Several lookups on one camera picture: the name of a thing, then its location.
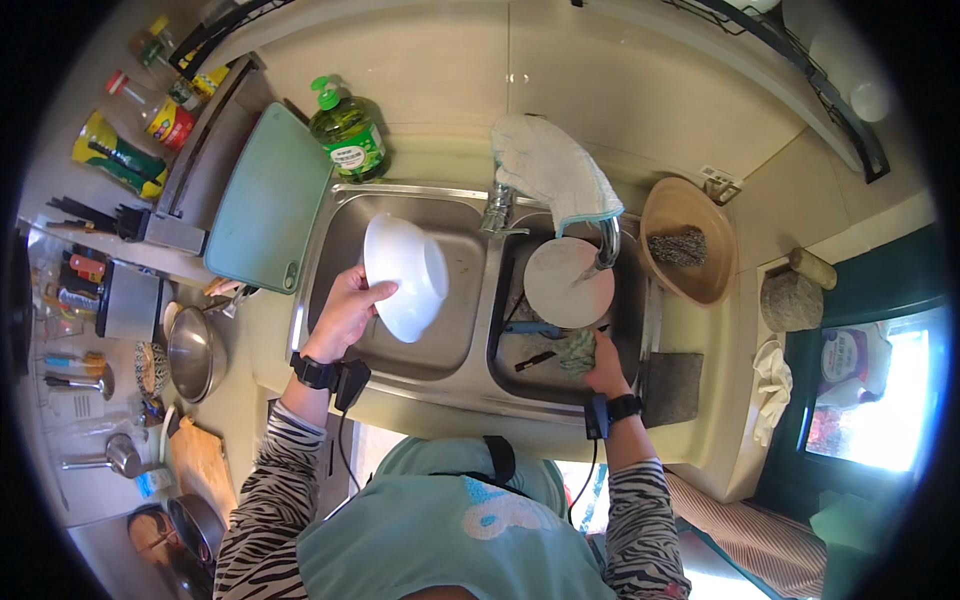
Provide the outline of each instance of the white cloth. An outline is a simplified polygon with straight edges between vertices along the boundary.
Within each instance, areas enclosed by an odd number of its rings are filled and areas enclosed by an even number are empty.
[[[793,373],[783,360],[783,346],[777,340],[770,340],[756,351],[754,369],[760,376],[756,390],[768,395],[760,407],[760,414],[756,416],[754,440],[766,446],[774,435],[786,405],[790,403]]]
[[[623,212],[607,176],[573,138],[546,119],[508,114],[491,130],[496,180],[549,204],[557,237],[580,221]]]

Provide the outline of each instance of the zebra print shirt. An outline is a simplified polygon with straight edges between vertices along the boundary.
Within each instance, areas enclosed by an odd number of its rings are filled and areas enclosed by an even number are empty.
[[[276,404],[240,506],[217,556],[216,600],[307,598],[297,535],[316,511],[315,470],[326,432]],[[670,496],[660,461],[610,476],[610,526],[604,581],[620,600],[684,599]]]

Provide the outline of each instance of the faucet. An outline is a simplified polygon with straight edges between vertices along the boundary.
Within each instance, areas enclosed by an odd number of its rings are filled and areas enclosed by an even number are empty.
[[[480,221],[480,230],[490,233],[530,233],[528,228],[507,228],[514,213],[516,192],[513,187],[493,180],[493,186],[487,197],[487,206]],[[620,255],[620,222],[616,217],[610,217],[597,223],[600,228],[600,250],[597,251],[593,267],[597,271],[604,271],[613,267],[616,258]]]

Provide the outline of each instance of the green dish soap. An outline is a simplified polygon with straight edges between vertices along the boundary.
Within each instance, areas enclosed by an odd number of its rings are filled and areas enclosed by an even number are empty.
[[[324,146],[337,174],[353,183],[382,177],[387,149],[364,104],[357,98],[341,99],[327,77],[315,79],[310,89],[320,92],[320,110],[308,124],[310,134]]]

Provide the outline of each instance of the double kitchen sink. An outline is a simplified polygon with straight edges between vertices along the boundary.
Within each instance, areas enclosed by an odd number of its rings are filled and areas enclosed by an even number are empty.
[[[505,334],[506,319],[535,321],[523,298],[523,271],[533,251],[554,237],[543,204],[517,198],[505,235],[480,230],[487,192],[424,185],[331,184],[311,233],[291,325],[299,348],[312,330],[334,278],[363,260],[367,223],[387,212],[427,231],[440,244],[450,291],[437,319],[414,344],[404,344],[374,317],[347,359],[361,358],[372,370],[368,388],[470,411],[527,419],[583,423],[590,389],[568,376],[554,356],[518,371],[534,356],[561,353],[564,340],[538,333]],[[638,220],[620,217],[620,253],[613,266],[613,303],[606,325],[627,380],[636,384],[641,360],[659,339],[660,290],[640,270]],[[564,235],[599,244],[587,224]]]

